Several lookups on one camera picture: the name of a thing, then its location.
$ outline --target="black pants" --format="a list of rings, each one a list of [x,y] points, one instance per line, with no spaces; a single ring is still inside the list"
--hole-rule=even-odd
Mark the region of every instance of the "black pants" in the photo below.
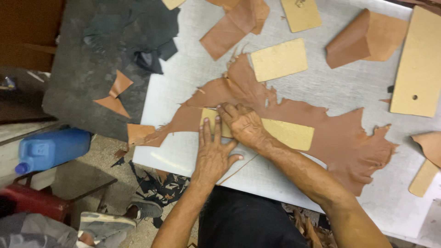
[[[199,217],[199,248],[305,248],[280,202],[216,186]]]

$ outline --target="blue plastic jug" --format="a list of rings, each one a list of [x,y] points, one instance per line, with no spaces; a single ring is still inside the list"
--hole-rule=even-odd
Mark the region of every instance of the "blue plastic jug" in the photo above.
[[[24,138],[19,145],[18,174],[47,170],[89,151],[90,133],[77,128],[46,132]]]

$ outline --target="person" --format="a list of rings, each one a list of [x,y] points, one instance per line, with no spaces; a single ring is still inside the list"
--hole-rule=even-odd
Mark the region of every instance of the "person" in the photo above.
[[[305,239],[280,203],[215,186],[234,162],[243,159],[240,154],[229,156],[238,142],[270,160],[320,205],[339,248],[391,247],[355,196],[319,164],[272,137],[253,109],[223,103],[217,111],[214,138],[208,119],[199,128],[199,150],[190,185],[158,230],[153,248],[186,247],[203,208],[199,217],[199,248],[306,247]],[[221,143],[221,121],[234,137],[227,144]]]
[[[134,197],[123,216],[82,212],[79,231],[33,213],[14,214],[16,203],[0,196],[0,248],[118,248],[135,219],[160,217],[162,208]]]

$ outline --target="shoe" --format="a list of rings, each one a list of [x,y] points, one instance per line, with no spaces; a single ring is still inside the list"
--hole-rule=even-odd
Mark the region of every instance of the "shoe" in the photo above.
[[[101,240],[118,233],[126,232],[136,227],[136,222],[132,219],[112,214],[102,214],[96,212],[82,212],[78,237],[83,232],[92,235],[93,240],[98,244]]]
[[[132,206],[136,206],[138,208],[137,219],[144,219],[146,217],[156,218],[162,215],[162,207],[156,202],[146,201],[141,198],[132,198],[132,202],[130,202],[127,209]]]

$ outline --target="finger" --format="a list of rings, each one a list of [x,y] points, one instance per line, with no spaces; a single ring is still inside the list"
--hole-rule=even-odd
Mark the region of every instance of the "finger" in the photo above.
[[[204,141],[205,144],[211,143],[210,120],[208,118],[204,119]]]
[[[225,144],[225,148],[227,149],[227,152],[230,153],[234,149],[234,147],[237,146],[237,144],[239,144],[239,141],[237,141],[236,139],[233,139],[232,141]]]
[[[235,106],[233,106],[233,104],[224,102],[224,103],[222,103],[222,107],[225,109],[225,111],[227,111],[227,113],[230,114],[231,117],[234,118],[238,115],[237,109]]]
[[[219,113],[219,116],[222,118],[222,120],[225,121],[228,126],[230,126],[231,120],[233,119],[231,115],[227,113],[227,111],[225,111],[225,109],[221,105],[217,106],[217,112]]]
[[[231,155],[229,158],[228,158],[228,167],[231,167],[234,163],[236,163],[238,160],[242,160],[243,159],[243,156],[242,155],[240,155],[240,154],[234,154],[234,155]]]
[[[218,144],[221,142],[222,128],[221,128],[221,117],[216,116],[214,124],[214,143]]]
[[[241,113],[241,114],[245,114],[245,113],[248,112],[247,109],[243,106],[242,103],[238,103],[238,104],[236,105],[236,108],[237,108],[237,110],[239,111],[239,113]]]
[[[205,145],[204,142],[204,126],[199,127],[199,148]]]

